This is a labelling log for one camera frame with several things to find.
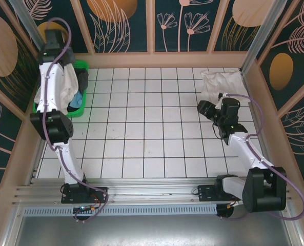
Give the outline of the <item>white t-shirt with black print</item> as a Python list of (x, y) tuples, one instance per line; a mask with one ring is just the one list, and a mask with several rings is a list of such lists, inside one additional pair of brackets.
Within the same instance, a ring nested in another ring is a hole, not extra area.
[(67, 106), (78, 92), (78, 80), (72, 64), (43, 63), (39, 66), (40, 87), (34, 98), (36, 111), (47, 112), (53, 109), (67, 115)]

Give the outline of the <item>plain white t-shirt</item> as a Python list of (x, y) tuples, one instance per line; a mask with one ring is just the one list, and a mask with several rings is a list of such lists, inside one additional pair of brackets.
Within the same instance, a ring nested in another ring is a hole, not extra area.
[(248, 96), (241, 73), (239, 71), (211, 72), (205, 70), (201, 72), (201, 77), (204, 82), (204, 86), (200, 94), (201, 100), (206, 100), (213, 104), (217, 104), (219, 93)]

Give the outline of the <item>dark grey t-shirt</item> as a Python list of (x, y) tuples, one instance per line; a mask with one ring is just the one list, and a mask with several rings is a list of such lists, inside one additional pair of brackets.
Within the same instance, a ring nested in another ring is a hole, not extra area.
[(83, 94), (88, 87), (88, 71), (86, 69), (77, 69), (75, 72), (78, 80), (79, 91)]

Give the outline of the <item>light blue t-shirt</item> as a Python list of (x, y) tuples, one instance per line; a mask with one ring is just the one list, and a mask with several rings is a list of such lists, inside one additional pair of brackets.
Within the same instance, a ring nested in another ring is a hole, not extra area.
[(69, 106), (72, 108), (80, 108), (82, 105), (82, 101), (83, 101), (83, 95), (81, 94), (80, 91), (78, 91), (73, 99), (71, 100), (71, 102), (69, 103)]

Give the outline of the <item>green plastic basket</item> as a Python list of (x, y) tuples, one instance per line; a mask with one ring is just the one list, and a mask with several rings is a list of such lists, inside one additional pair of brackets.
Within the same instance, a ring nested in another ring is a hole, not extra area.
[[(86, 63), (85, 61), (83, 60), (76, 60), (75, 63), (72, 64), (73, 65), (73, 68), (74, 70), (77, 70), (77, 69), (86, 69), (87, 71), (89, 70), (89, 65), (88, 63)], [(83, 115), (84, 113), (84, 107), (85, 107), (85, 102), (86, 102), (86, 90), (83, 92), (83, 101), (82, 101), (82, 105), (80, 108), (78, 108), (75, 112), (70, 112), (68, 113), (66, 116), (67, 117), (80, 117)], [(33, 103), (33, 112), (34, 113), (37, 113), (38, 111), (36, 111), (36, 104)]]

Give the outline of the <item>grey metal sheet panel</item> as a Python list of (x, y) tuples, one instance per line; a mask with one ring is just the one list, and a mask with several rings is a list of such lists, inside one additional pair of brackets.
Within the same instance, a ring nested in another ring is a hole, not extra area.
[(213, 214), (116, 215), (79, 223), (62, 207), (17, 207), (2, 246), (304, 246), (296, 222), (266, 213), (232, 221)]

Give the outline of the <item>small controller circuit board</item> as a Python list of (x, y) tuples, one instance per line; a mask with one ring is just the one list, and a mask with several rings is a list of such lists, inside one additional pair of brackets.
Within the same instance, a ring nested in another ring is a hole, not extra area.
[(99, 208), (99, 206), (96, 205), (87, 205), (87, 206), (79, 206), (73, 208), (73, 214), (75, 213), (92, 213), (93, 211), (96, 211)]

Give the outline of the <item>aluminium frame post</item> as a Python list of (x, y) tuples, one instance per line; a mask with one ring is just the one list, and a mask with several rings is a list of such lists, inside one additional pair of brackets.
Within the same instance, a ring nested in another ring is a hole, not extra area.
[(27, 32), (31, 36), (36, 47), (40, 51), (44, 46), (44, 40), (43, 40), (43, 37), (42, 37), (36, 23), (30, 16), (30, 13), (26, 8), (25, 3), (23, 2), (23, 0), (8, 0), (8, 1), (10, 2), (14, 11), (17, 13), (19, 19), (23, 23)]
[(242, 76), (247, 74), (253, 62), (255, 61), (257, 54), (259, 53), (267, 37), (275, 26), (279, 16), (281, 15), (286, 2), (287, 0), (274, 0), (273, 4), (271, 5), (270, 10), (268, 11), (263, 23), (260, 25), (260, 28), (258, 29), (257, 34), (253, 39), (240, 68)]

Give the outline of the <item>long aluminium base rail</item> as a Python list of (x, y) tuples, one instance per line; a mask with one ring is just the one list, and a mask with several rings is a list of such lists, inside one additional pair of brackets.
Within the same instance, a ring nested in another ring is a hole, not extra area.
[[(94, 187), (107, 187), (108, 206), (197, 204), (192, 192), (198, 185), (213, 185), (216, 178), (90, 178)], [(15, 190), (13, 205), (61, 206), (60, 178), (34, 178)]]

